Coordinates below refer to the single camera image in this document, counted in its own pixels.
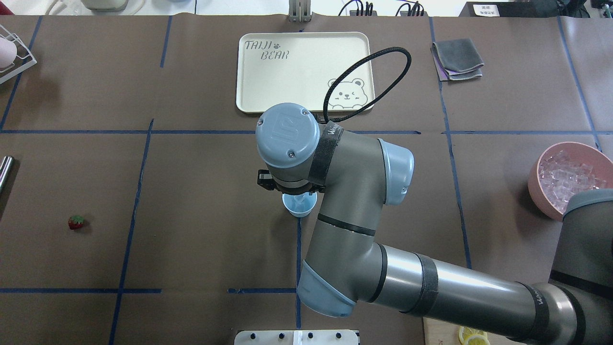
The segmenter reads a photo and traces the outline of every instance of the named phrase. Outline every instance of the bear cartoon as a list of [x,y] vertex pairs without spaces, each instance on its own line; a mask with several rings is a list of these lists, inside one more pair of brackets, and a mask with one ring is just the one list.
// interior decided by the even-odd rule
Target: bear cartoon
[[[332,86],[336,79],[330,79],[328,87]],[[366,92],[364,92],[364,81],[360,78],[355,78],[350,82],[338,83],[336,89],[332,92],[328,105],[332,109],[355,109],[360,108],[368,102]]]

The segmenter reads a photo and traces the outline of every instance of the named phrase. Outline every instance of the black cable bundle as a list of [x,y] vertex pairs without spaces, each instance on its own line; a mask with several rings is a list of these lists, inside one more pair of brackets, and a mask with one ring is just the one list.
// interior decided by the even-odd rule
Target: black cable bundle
[[400,1],[404,2],[404,4],[400,5],[398,10],[396,11],[396,17],[400,13],[400,10],[402,10],[402,7],[404,7],[405,5],[408,6],[407,16],[409,17],[423,17],[424,16],[424,12],[425,12],[424,6],[420,4],[419,1],[415,1],[415,2],[408,1],[408,0],[400,0]]
[[357,9],[356,9],[356,15],[357,16],[372,16],[373,15],[373,3],[368,3],[368,1],[366,2],[366,8],[364,7],[364,3],[362,3],[362,0],[350,0],[348,1],[343,8],[340,10],[340,12],[338,13],[338,15],[340,16],[343,13],[343,10],[345,10],[345,8],[347,8],[347,6],[352,3],[355,2]]

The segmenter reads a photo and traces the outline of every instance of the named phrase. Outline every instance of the lemon slice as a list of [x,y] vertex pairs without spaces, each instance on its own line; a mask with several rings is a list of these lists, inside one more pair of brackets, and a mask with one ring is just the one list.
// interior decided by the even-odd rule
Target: lemon slice
[[487,339],[487,333],[482,330],[460,326],[460,329],[458,330],[458,339],[460,340],[460,344],[464,344],[464,341],[466,341],[466,339],[473,334],[482,335]]
[[490,345],[490,341],[484,335],[473,334],[466,338],[462,345]]

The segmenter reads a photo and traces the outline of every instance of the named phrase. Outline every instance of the blue tape line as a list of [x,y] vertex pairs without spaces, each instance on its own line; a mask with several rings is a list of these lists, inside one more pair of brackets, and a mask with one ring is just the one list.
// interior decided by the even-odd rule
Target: blue tape line
[[228,289],[228,293],[242,295],[245,293],[296,293],[296,289],[291,288],[255,288],[255,289]]
[[571,53],[568,50],[568,44],[566,43],[566,34],[564,33],[564,28],[562,27],[562,19],[558,16],[558,29],[560,30],[560,35],[562,36],[562,45],[564,46],[564,53],[566,54],[566,59],[568,60],[568,64],[571,67],[571,72],[573,73],[573,78],[575,80],[575,85],[577,86],[577,91],[579,91],[579,97],[581,99],[581,104],[583,104],[583,109],[585,111],[585,115],[587,116],[587,121],[590,124],[590,128],[592,129],[592,134],[594,135],[594,141],[596,142],[596,148],[602,152],[602,148],[600,146],[600,140],[598,139],[598,135],[596,134],[596,127],[594,127],[594,121],[592,120],[592,115],[590,113],[590,109],[587,107],[587,102],[585,101],[585,95],[583,94],[583,88],[581,88],[581,84],[579,83],[579,78],[577,77],[577,71],[574,68],[573,59],[571,58]]
[[168,25],[166,25],[166,37],[164,38],[164,49],[162,50],[162,59],[159,62],[160,68],[164,68],[166,60],[166,49],[168,48],[168,37],[170,37],[170,26],[172,25],[172,16],[168,16]]
[[356,134],[421,134],[420,131],[350,131]]
[[123,289],[123,293],[162,293],[162,289]]
[[4,134],[147,134],[140,130],[2,130]]
[[[300,282],[300,263],[302,262],[302,218],[298,218],[298,230],[296,236],[296,291]],[[300,297],[296,293],[296,329],[302,328],[302,316],[300,315]]]
[[1,288],[0,293],[117,293],[117,289]]
[[[143,130],[0,130],[4,134],[147,134]],[[243,130],[153,130],[153,134],[256,134]]]
[[[430,35],[432,42],[436,41],[434,34],[434,22],[432,17],[428,17],[430,20]],[[468,235],[466,234],[466,221],[464,219],[464,209],[462,207],[462,197],[460,196],[460,183],[458,182],[458,173],[455,167],[455,156],[453,151],[453,143],[451,142],[451,130],[449,128],[449,118],[447,117],[447,105],[445,105],[445,99],[443,98],[443,83],[438,82],[438,91],[441,96],[441,107],[443,108],[443,115],[445,119],[445,135],[447,136],[447,147],[449,149],[449,159],[451,161],[451,172],[454,176],[455,198],[460,210],[460,225],[462,227],[462,240],[464,241],[464,256],[466,256],[466,267],[472,269],[473,265],[470,260],[470,249],[468,247]]]
[[[4,287],[0,293],[117,293],[118,289]],[[162,293],[162,289],[125,289],[123,293]]]
[[117,331],[117,320],[119,319],[119,309],[121,306],[121,293],[117,294],[117,300],[115,301],[115,312],[113,312],[113,324],[111,325],[111,335],[109,336],[109,345],[115,343],[115,332]]
[[516,134],[516,135],[592,135],[589,131],[449,131],[450,134]]
[[117,320],[119,319],[119,311],[121,307],[121,296],[123,294],[123,287],[126,282],[126,272],[128,271],[128,260],[130,258],[130,247],[132,246],[132,237],[134,235],[134,225],[136,224],[136,211],[140,201],[140,191],[143,185],[143,173],[145,171],[145,163],[147,162],[147,154],[149,153],[149,143],[151,142],[151,129],[153,128],[153,119],[149,123],[149,129],[147,130],[147,139],[145,141],[145,150],[143,152],[143,161],[140,164],[139,184],[136,188],[136,197],[134,198],[134,208],[132,209],[132,219],[130,221],[130,231],[128,232],[128,243],[126,244],[126,253],[123,257],[123,267],[121,268],[121,278],[119,280],[119,289],[117,293],[117,300],[115,302],[115,312],[113,313],[113,323],[111,326],[111,334],[109,337],[109,345],[115,342],[115,331],[117,329]]
[[301,307],[300,297],[298,297],[298,294],[296,293],[296,329],[297,330],[302,329],[302,315],[300,313],[300,307]]
[[255,131],[231,131],[231,130],[155,130],[153,134],[256,134]]
[[434,35],[434,20],[432,20],[432,17],[428,17],[428,20],[430,21],[430,38],[432,38],[432,43],[436,42],[436,36]]
[[[36,40],[36,35],[38,34],[38,30],[40,28],[40,23],[42,22],[42,16],[39,15],[39,19],[36,22],[36,27],[34,28],[34,32],[32,33],[32,39],[30,39],[30,44],[28,45],[28,49],[32,50],[34,46],[34,41]],[[6,122],[6,118],[9,116],[10,106],[13,104],[13,99],[15,98],[15,93],[17,92],[17,87],[19,86],[19,81],[21,80],[21,74],[17,75],[15,79],[15,85],[13,85],[13,90],[10,92],[9,102],[6,104],[6,108],[4,109],[4,115],[2,116],[2,120],[0,121],[0,130],[4,128],[4,123]]]

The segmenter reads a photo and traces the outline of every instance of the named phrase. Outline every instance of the wooden cutting board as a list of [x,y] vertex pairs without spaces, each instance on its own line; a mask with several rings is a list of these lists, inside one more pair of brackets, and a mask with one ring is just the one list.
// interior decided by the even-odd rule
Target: wooden cutting board
[[[425,345],[460,345],[458,329],[460,326],[448,322],[424,317]],[[491,345],[518,345],[504,336],[488,333],[487,339]]]

